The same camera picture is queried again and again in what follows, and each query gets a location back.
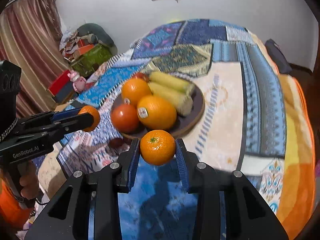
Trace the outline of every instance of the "tangerine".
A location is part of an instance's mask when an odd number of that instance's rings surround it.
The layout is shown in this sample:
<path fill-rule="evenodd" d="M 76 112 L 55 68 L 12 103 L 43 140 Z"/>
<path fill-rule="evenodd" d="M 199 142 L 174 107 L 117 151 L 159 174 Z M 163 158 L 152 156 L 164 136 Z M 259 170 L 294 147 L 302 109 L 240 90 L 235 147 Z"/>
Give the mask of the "tangerine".
<path fill-rule="evenodd" d="M 168 163 L 176 152 L 176 143 L 170 133 L 153 130 L 140 141 L 142 158 L 151 165 L 160 166 Z"/>
<path fill-rule="evenodd" d="M 84 132 L 92 132 L 100 123 L 100 114 L 97 109 L 95 109 L 93 106 L 84 106 L 81 108 L 78 114 L 85 114 L 89 113 L 93 116 L 93 123 L 90 127 L 87 127 L 85 129 L 82 129 Z"/>

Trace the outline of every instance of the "white wall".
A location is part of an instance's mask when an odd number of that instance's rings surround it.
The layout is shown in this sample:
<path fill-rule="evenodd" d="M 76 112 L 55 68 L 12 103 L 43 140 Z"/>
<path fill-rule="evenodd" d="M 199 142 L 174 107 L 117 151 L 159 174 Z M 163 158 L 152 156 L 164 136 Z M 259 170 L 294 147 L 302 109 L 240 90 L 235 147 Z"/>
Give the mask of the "white wall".
<path fill-rule="evenodd" d="M 67 27 L 101 25 L 118 52 L 158 25 L 211 18 L 247 27 L 265 42 L 274 39 L 287 60 L 313 69 L 318 23 L 304 0 L 56 0 Z"/>

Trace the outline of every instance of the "red box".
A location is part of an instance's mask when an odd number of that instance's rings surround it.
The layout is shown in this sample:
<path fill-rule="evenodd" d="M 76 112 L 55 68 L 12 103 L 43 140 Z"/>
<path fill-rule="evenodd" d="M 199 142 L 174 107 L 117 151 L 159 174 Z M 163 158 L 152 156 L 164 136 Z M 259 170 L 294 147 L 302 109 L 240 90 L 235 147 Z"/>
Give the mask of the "red box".
<path fill-rule="evenodd" d="M 70 70 L 64 71 L 48 88 L 48 90 L 55 96 L 60 89 L 70 81 L 68 74 Z"/>
<path fill-rule="evenodd" d="M 85 46 L 85 45 L 88 45 L 89 43 L 88 43 L 87 40 L 80 39 L 80 40 L 77 42 L 77 44 L 78 44 L 78 47 L 81 48 L 81 47 L 83 47 L 83 46 Z"/>

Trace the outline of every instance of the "human hand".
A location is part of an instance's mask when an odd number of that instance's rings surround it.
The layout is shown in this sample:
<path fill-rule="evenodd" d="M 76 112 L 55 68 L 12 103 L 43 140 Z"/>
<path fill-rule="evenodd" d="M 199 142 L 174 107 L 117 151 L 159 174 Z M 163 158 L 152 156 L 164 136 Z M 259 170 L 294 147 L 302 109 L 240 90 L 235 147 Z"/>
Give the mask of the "human hand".
<path fill-rule="evenodd" d="M 0 178 L 4 178 L 3 171 L 0 169 Z M 23 186 L 20 194 L 27 199 L 37 197 L 39 193 L 39 183 L 36 175 L 36 167 L 32 162 L 28 162 L 27 172 L 20 178 L 20 185 Z"/>

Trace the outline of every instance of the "pink toy figure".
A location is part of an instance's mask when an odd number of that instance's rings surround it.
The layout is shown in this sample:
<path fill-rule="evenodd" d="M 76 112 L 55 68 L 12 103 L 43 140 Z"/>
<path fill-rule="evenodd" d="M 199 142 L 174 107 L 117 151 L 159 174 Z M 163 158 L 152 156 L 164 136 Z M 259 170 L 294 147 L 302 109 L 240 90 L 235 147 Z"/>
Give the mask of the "pink toy figure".
<path fill-rule="evenodd" d="M 77 93 L 81 93 L 84 90 L 84 86 L 87 80 L 84 77 L 80 76 L 80 74 L 74 70 L 71 70 L 70 74 L 68 74 L 68 77 L 73 83 L 73 89 Z"/>

